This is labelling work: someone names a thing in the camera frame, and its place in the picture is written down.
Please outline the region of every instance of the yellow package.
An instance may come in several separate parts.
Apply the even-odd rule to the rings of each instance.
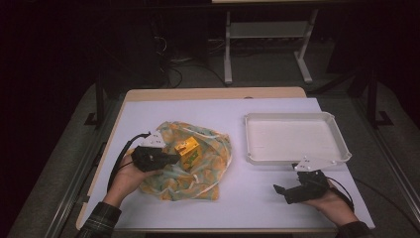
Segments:
[[[181,157],[181,167],[187,172],[203,158],[200,144],[198,144],[194,137],[189,137],[175,146],[175,150]]]

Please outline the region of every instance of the person's left hand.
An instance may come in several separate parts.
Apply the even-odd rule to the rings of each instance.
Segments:
[[[131,161],[131,156],[124,157],[120,164],[120,166],[123,167],[120,168],[115,175],[114,181],[112,182],[108,193],[105,195],[103,202],[115,207],[120,207],[123,199],[135,191],[145,178],[156,175],[159,172],[152,171],[144,173],[137,169],[133,163],[127,165],[127,163],[130,163]]]

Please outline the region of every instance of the table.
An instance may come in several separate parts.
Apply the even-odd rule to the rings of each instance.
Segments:
[[[187,109],[179,113],[179,108]],[[109,174],[126,142],[164,120],[180,120],[230,135],[233,159],[222,181],[220,198],[160,201],[135,191],[123,202],[117,230],[143,232],[327,232],[335,225],[314,208],[287,204],[274,183],[299,185],[289,166],[254,166],[246,160],[244,115],[248,112],[319,112],[315,98],[298,87],[197,88],[128,92],[76,226],[79,228],[106,192]],[[357,216],[374,225],[346,165],[325,170],[351,193]]]

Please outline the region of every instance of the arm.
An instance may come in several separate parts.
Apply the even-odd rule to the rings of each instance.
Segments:
[[[333,191],[328,190],[318,199],[303,202],[315,207],[337,225],[338,237],[373,238],[368,227],[355,216],[349,206]]]
[[[131,161],[131,156],[126,156],[121,166]],[[76,237],[111,237],[121,215],[119,207],[124,198],[135,191],[145,178],[157,173],[157,171],[141,172],[133,164],[121,167],[108,193],[93,209]]]

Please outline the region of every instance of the dark background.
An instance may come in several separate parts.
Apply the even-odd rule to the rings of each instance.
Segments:
[[[418,126],[419,12],[417,1],[381,8],[322,9],[312,37],[312,41],[336,41],[329,71],[345,73],[361,64],[374,68]],[[86,14],[70,1],[1,0],[0,158],[5,212],[0,236],[7,235],[79,99],[99,73],[110,96],[130,88],[162,86],[159,67],[165,61],[155,54],[153,36],[165,36],[169,47],[192,51],[205,61],[203,46],[207,38],[223,37],[224,16],[166,11],[158,21],[154,14]],[[284,15],[268,11],[237,16],[247,21]]]

